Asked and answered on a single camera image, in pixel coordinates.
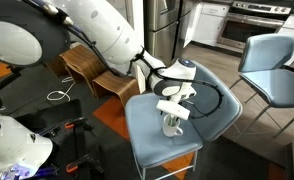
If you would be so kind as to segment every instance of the white cup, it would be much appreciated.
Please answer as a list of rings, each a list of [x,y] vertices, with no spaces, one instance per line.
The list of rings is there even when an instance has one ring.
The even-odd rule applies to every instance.
[[[179,128],[180,120],[173,120],[170,123],[170,114],[167,114],[164,117],[164,122],[163,122],[163,133],[168,136],[168,137],[173,137],[173,136],[181,136],[183,135],[183,130]]]

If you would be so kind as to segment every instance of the power cord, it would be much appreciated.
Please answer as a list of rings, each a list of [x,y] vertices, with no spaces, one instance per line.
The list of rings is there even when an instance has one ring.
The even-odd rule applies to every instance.
[[[75,85],[75,82],[74,82],[74,80],[71,77],[67,77],[67,78],[65,78],[65,79],[63,79],[61,81],[62,83],[66,83],[66,82],[70,82],[70,81],[73,81],[73,83],[69,86],[69,88],[67,89],[66,92],[63,92],[63,91],[53,91],[53,92],[50,92],[47,95],[47,99],[49,101],[59,101],[59,100],[63,99],[64,97],[67,97],[68,98],[68,101],[70,101],[70,96],[68,95],[68,92]],[[61,97],[58,97],[58,98],[50,98],[51,95],[56,94],[56,93],[61,94],[62,96]]]

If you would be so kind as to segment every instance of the metal chair leg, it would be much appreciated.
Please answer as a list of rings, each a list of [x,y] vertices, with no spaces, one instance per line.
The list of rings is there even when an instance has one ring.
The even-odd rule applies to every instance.
[[[287,128],[288,128],[288,126],[290,126],[292,123],[294,122],[294,118],[291,120],[291,121],[289,121],[289,123],[287,123],[286,124],[286,126],[284,126],[275,136],[274,136],[274,138],[276,138],[276,137],[278,137],[282,132],[284,132]]]
[[[236,82],[234,82],[234,84],[232,84],[229,89],[233,88],[239,81],[241,81],[241,79],[239,78]]]
[[[146,168],[143,168],[142,180],[146,179]]]
[[[254,121],[249,124],[235,139],[234,142],[236,142],[253,124],[255,124],[255,122],[260,118],[260,116],[262,116],[268,109],[270,108],[270,106],[266,106],[254,119]]]
[[[195,154],[194,154],[194,159],[193,159],[193,171],[196,170],[196,164],[197,164],[197,155],[198,155],[198,150],[195,151]]]
[[[254,98],[254,100],[256,101],[256,103],[263,109],[264,107],[257,101],[256,98]],[[279,127],[279,129],[281,129],[281,126],[277,123],[277,121],[268,113],[266,112],[266,114],[270,117],[271,120],[274,121],[274,123]]]
[[[256,96],[257,93],[255,93],[254,95],[250,96],[250,98],[245,102],[248,103],[252,98],[254,98]]]
[[[139,168],[139,165],[138,165],[138,162],[137,162],[137,159],[136,159],[135,154],[134,154],[134,159],[135,159],[135,164],[136,164],[136,168],[137,168],[138,174],[140,176],[140,179],[145,180],[145,178],[146,178],[146,169],[145,168],[142,168],[143,169],[143,174],[142,174],[140,172],[140,168]]]

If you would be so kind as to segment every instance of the black cable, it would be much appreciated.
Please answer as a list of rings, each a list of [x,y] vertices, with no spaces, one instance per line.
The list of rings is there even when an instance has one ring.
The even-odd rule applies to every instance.
[[[105,58],[103,57],[103,55],[100,53],[100,51],[98,51],[98,49],[96,48],[95,45],[93,45],[93,43],[91,43],[90,41],[88,41],[85,37],[82,37],[81,35],[85,34],[84,32],[79,33],[77,30],[73,29],[70,26],[64,26],[69,32],[71,32],[72,34],[74,34],[75,36],[77,36],[80,40],[82,40],[84,43],[86,43],[86,45],[97,55],[97,57],[100,59],[100,61],[104,64],[104,66],[111,71],[111,73],[114,76],[117,77],[127,77],[129,75],[128,72],[130,72],[131,67],[129,67],[127,74],[122,75],[119,72],[113,70],[107,63],[107,61],[105,60]]]
[[[149,68],[151,68],[151,65],[150,65],[150,64],[149,64],[144,58],[142,58],[141,60],[142,60],[142,61],[143,61],[143,62],[144,62]],[[165,81],[167,81],[167,80],[171,80],[171,81],[178,81],[178,82],[196,83],[196,84],[204,85],[204,86],[207,86],[207,87],[210,87],[210,88],[214,89],[214,90],[217,92],[218,97],[219,97],[218,103],[217,103],[216,107],[213,108],[213,109],[212,109],[211,111],[209,111],[208,113],[206,113],[206,114],[204,115],[204,117],[205,117],[205,116],[208,117],[209,115],[213,114],[217,109],[220,108],[220,105],[221,105],[221,103],[222,103],[222,101],[223,101],[223,96],[224,96],[224,95],[220,92],[220,90],[218,89],[217,86],[214,86],[214,85],[212,85],[212,84],[210,84],[210,83],[208,83],[208,82],[204,82],[204,81],[201,81],[201,80],[194,80],[194,79],[179,79],[179,78],[172,78],[172,77],[163,76],[163,75],[159,74],[158,71],[155,71],[154,69],[151,70],[151,73],[155,74],[157,77],[159,77],[160,79],[163,79],[163,80],[165,80]]]
[[[22,0],[22,1],[32,6],[33,8],[37,9],[40,12],[42,13],[44,12],[44,10],[41,7],[39,7],[37,4],[35,4],[33,1],[30,1],[30,0]]]

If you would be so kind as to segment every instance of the oven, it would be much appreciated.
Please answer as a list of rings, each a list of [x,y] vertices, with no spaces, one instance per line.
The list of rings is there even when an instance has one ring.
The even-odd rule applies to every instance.
[[[224,21],[217,45],[230,50],[242,51],[249,37],[277,33],[291,8],[234,1]]]

